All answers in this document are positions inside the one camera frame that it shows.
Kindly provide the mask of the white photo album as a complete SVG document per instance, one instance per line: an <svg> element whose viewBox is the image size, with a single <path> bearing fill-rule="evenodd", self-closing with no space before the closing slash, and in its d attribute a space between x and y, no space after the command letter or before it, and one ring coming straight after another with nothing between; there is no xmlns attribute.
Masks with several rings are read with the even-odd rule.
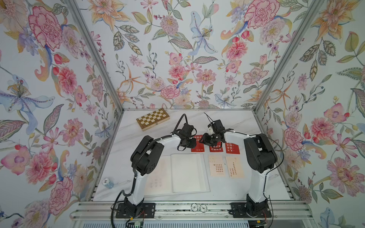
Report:
<svg viewBox="0 0 365 228"><path fill-rule="evenodd" d="M202 154L162 156L149 174L146 197L209 192L205 160Z"/></svg>

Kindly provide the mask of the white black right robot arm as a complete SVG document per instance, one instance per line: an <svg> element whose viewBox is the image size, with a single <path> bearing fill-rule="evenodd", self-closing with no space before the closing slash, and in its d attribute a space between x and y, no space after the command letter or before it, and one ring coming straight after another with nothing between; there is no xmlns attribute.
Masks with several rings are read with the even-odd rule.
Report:
<svg viewBox="0 0 365 228"><path fill-rule="evenodd" d="M218 143L232 143L245 148L252 177L244 211L250 217L258 216L268 206L266 185L269 173L274 170L278 160L269 138L264 134L249 135L231 128L226 129L220 120L216 120L210 122L208 132L203 134L200 143L211 147Z"/></svg>

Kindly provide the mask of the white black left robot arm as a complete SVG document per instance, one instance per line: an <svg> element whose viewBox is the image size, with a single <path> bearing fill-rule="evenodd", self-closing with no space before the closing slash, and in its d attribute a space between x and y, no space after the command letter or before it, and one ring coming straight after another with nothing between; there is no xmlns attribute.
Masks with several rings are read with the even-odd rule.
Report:
<svg viewBox="0 0 365 228"><path fill-rule="evenodd" d="M144 191L147 178L157 167L164 149L179 149L196 147L197 130L193 125L185 123L182 129L174 129L169 135L159 138L145 136L131 155L132 170L134 173L132 188L129 193L124 190L121 194L125 197L123 206L129 216L136 216L142 212Z"/></svg>

